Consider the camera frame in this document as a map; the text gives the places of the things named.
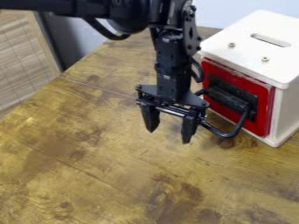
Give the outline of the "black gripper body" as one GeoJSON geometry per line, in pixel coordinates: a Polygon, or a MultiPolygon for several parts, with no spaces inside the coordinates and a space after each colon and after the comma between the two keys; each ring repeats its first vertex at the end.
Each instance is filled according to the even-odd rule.
{"type": "Polygon", "coordinates": [[[154,106],[173,116],[205,116],[209,104],[190,91],[192,80],[202,82],[200,63],[181,55],[156,56],[156,83],[136,87],[138,107],[154,106]]]}

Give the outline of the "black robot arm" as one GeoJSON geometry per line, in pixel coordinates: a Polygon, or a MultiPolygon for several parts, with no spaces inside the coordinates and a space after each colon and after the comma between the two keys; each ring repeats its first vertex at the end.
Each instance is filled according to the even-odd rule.
{"type": "Polygon", "coordinates": [[[116,41],[148,30],[156,51],[156,83],[134,88],[144,126],[154,131],[161,113],[178,116],[181,141],[190,141],[208,107],[190,91],[190,84],[202,82],[201,66],[193,59],[201,37],[192,0],[0,0],[0,9],[81,18],[116,41]]]}

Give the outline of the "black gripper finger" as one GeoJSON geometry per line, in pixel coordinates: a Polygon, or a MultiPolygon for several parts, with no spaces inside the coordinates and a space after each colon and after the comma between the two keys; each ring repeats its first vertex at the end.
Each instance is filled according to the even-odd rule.
{"type": "Polygon", "coordinates": [[[141,115],[144,119],[144,126],[149,132],[153,132],[160,124],[160,111],[154,106],[141,104],[141,115]]]}
{"type": "Polygon", "coordinates": [[[198,126],[198,117],[196,115],[186,115],[181,119],[181,142],[186,144],[192,140],[198,126]]]}

